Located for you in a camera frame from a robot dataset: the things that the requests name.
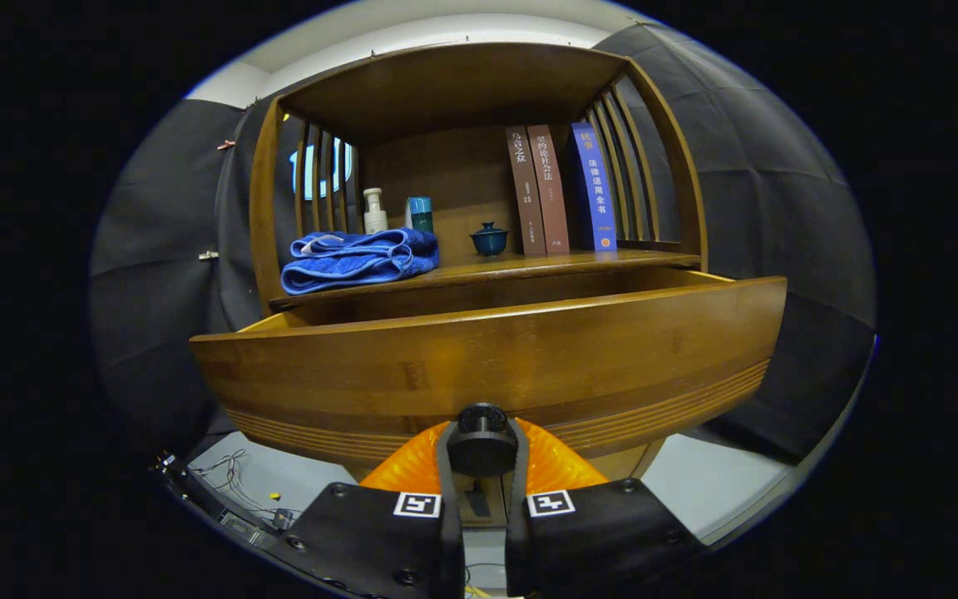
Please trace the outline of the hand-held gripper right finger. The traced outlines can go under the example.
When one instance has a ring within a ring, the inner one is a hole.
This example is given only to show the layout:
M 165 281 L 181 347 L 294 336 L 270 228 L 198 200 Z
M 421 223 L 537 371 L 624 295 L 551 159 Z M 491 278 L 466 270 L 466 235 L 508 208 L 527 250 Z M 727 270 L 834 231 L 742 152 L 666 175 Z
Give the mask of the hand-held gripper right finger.
M 526 598 L 643 598 L 708 551 L 639 478 L 612 480 L 523 418 L 506 531 L 508 591 Z

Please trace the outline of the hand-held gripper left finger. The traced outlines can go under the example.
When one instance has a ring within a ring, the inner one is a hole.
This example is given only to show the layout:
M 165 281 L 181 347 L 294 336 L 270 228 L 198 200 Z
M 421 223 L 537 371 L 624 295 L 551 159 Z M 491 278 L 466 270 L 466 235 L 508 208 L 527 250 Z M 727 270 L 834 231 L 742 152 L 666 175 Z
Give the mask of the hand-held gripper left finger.
M 377 467 L 375 486 L 330 483 L 269 549 L 320 598 L 461 598 L 462 524 L 440 423 Z

